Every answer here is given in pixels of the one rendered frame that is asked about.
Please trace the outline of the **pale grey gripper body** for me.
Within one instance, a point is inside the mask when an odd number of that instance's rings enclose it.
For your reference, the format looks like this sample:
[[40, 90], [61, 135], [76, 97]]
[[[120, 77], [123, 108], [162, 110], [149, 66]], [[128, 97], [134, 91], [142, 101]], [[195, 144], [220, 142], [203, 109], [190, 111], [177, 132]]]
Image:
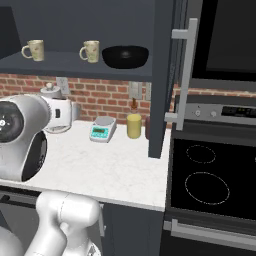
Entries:
[[72, 121], [78, 120], [80, 117], [80, 105], [77, 102], [71, 102], [72, 107]]

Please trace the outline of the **dark base cabinet door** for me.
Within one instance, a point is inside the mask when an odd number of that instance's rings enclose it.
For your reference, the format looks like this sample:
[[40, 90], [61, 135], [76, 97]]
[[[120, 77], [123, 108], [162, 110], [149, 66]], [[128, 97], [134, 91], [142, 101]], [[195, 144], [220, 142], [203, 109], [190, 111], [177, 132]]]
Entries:
[[104, 203], [104, 256], [159, 256], [164, 213]]

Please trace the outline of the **white and teal kitchen scale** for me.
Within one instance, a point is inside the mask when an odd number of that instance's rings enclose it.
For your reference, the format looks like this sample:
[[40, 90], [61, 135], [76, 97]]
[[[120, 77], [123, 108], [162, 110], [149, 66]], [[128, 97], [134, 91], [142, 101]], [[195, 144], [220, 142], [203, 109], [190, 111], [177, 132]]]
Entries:
[[90, 129], [91, 141], [108, 143], [117, 128], [116, 119], [110, 116], [98, 116]]

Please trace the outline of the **white round appliance with knob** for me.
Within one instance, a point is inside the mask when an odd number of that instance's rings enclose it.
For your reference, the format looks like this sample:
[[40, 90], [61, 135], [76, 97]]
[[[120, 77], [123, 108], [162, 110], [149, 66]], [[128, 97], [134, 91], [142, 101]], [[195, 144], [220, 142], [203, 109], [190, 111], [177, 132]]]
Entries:
[[44, 130], [48, 133], [64, 133], [71, 128], [72, 107], [71, 101], [66, 99], [58, 86], [47, 83], [40, 90], [41, 97], [48, 104], [50, 120]]

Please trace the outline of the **yellow cylindrical jar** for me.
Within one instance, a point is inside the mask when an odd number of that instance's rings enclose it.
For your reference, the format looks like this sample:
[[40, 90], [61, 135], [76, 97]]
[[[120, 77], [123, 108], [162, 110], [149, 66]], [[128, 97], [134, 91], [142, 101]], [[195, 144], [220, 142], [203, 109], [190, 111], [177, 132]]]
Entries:
[[141, 135], [142, 119], [139, 114], [130, 114], [127, 116], [127, 135], [131, 139], [137, 139]]

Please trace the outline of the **cream patterned mug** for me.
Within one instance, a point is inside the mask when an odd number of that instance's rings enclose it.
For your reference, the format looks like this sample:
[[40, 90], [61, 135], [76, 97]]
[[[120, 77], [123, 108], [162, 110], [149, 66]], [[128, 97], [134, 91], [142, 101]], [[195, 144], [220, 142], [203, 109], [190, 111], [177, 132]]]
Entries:
[[[31, 55], [28, 56], [25, 50], [29, 49]], [[33, 59], [36, 62], [44, 60], [44, 41], [43, 40], [29, 40], [26, 46], [21, 49], [21, 54], [26, 59]]]
[[99, 45], [97, 40], [83, 42], [83, 47], [79, 51], [79, 57], [88, 63], [97, 63], [99, 61]]

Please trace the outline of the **black bowl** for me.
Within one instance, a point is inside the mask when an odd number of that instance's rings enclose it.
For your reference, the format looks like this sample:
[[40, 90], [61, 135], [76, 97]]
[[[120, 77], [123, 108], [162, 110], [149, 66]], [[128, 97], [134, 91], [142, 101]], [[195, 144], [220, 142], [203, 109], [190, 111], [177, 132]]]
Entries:
[[105, 64], [115, 69], [135, 69], [148, 60], [149, 50], [142, 46], [112, 46], [102, 50]]

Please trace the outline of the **grey dishwasher front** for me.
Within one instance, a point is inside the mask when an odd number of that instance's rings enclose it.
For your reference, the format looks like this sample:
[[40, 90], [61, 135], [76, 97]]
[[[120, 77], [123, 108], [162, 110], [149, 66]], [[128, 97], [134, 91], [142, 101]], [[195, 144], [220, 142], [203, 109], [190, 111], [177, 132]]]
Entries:
[[10, 230], [21, 239], [32, 239], [37, 226], [37, 191], [0, 185], [0, 212]]

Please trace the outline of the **black and steel stove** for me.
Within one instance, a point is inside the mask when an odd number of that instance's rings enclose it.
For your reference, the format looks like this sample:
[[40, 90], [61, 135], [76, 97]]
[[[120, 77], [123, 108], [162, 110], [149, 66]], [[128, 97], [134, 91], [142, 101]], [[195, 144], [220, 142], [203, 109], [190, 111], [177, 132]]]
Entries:
[[[164, 222], [256, 236], [256, 98], [190, 95], [183, 130], [171, 130]], [[256, 256], [173, 237], [160, 256]]]

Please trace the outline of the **dark open wall cabinet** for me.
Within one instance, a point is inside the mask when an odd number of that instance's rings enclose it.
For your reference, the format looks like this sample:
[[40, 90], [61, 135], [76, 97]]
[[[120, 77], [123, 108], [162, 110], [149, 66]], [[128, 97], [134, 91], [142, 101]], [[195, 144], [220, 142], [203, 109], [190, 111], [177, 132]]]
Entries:
[[[152, 81], [155, 0], [0, 0], [0, 73]], [[44, 41], [44, 60], [21, 54], [29, 40]], [[114, 69], [79, 57], [84, 41], [149, 50], [144, 66]]]

